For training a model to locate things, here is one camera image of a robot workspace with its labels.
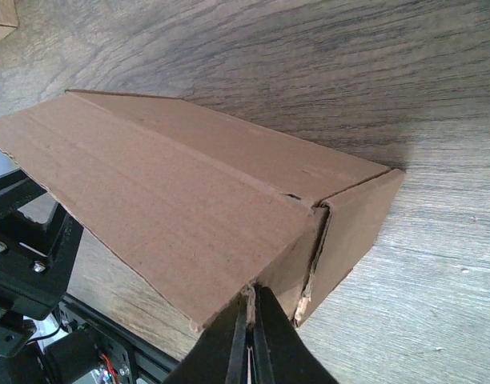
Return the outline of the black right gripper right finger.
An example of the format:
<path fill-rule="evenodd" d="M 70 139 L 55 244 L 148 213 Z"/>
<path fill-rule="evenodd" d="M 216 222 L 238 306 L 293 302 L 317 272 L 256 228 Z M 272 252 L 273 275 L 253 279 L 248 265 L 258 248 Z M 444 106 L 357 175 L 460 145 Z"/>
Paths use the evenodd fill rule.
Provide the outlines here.
<path fill-rule="evenodd" d="M 255 286 L 253 383 L 336 383 L 304 345 L 272 290 Z"/>

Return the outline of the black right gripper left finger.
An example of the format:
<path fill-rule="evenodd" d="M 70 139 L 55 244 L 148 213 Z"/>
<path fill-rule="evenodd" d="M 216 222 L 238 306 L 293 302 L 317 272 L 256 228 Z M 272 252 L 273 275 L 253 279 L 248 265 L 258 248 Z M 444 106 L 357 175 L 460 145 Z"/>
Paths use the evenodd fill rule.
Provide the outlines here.
<path fill-rule="evenodd" d="M 165 383 L 246 383 L 247 300 L 238 297 L 201 333 Z"/>

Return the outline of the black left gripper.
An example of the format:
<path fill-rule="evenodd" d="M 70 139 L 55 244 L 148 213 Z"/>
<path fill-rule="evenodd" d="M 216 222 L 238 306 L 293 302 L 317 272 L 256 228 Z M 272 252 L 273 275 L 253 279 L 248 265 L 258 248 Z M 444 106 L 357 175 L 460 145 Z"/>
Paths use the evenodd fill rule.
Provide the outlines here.
<path fill-rule="evenodd" d="M 59 203 L 44 223 L 19 211 L 44 194 L 21 170 L 0 176 L 0 307 L 38 320 L 66 293 L 83 233 Z"/>

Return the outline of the brown cardboard box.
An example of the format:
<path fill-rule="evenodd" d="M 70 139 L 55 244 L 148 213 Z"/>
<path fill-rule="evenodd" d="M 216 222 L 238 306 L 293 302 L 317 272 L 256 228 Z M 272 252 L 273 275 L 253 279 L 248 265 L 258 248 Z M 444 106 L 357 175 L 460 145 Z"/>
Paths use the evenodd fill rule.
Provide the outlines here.
<path fill-rule="evenodd" d="M 179 98 L 89 90 L 1 116 L 0 151 L 197 326 L 254 283 L 302 325 L 405 176 Z"/>

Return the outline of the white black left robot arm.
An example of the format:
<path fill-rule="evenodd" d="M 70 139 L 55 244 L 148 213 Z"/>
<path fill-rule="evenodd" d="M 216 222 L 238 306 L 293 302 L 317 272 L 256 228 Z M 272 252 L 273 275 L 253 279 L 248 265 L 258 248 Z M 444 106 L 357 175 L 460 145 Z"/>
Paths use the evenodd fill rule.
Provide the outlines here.
<path fill-rule="evenodd" d="M 102 363 L 83 327 L 39 345 L 36 323 L 59 308 L 83 233 L 59 203 L 44 223 L 20 212 L 45 193 L 22 170 L 0 175 L 0 383 L 73 383 Z"/>

